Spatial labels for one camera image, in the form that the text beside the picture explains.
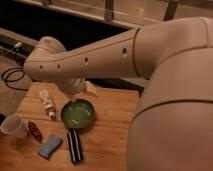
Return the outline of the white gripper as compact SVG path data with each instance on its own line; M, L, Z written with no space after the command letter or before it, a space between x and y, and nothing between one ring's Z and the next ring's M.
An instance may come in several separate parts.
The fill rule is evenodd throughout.
M87 94L98 95L96 86L82 78L62 80L57 83L57 87L66 95L75 95L84 89Z

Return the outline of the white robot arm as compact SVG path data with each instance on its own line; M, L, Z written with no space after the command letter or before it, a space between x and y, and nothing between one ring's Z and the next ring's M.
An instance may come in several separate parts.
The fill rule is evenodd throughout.
M66 96L88 79L140 92L128 171L213 171L213 18L135 27L72 50L45 36L24 70Z

